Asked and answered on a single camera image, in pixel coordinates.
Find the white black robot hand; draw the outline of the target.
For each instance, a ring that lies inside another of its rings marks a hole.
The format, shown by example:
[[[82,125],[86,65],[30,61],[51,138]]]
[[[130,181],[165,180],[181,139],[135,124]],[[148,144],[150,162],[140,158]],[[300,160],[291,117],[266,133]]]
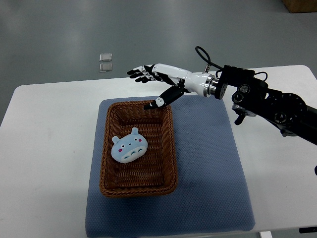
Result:
[[[165,82],[170,87],[155,100],[144,106],[145,110],[165,107],[179,99],[184,93],[196,92],[200,96],[216,95],[217,79],[208,73],[192,73],[166,64],[143,65],[127,72],[135,82]]]

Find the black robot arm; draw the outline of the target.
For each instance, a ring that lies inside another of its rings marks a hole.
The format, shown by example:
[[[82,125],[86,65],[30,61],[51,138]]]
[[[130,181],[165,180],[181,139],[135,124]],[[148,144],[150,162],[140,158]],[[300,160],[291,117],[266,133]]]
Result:
[[[240,125],[246,116],[260,116],[280,130],[282,136],[298,136],[317,142],[317,111],[294,93],[270,89],[265,80],[256,78],[253,70],[225,65],[216,71],[211,92],[222,99],[227,86],[236,87],[231,100]]]

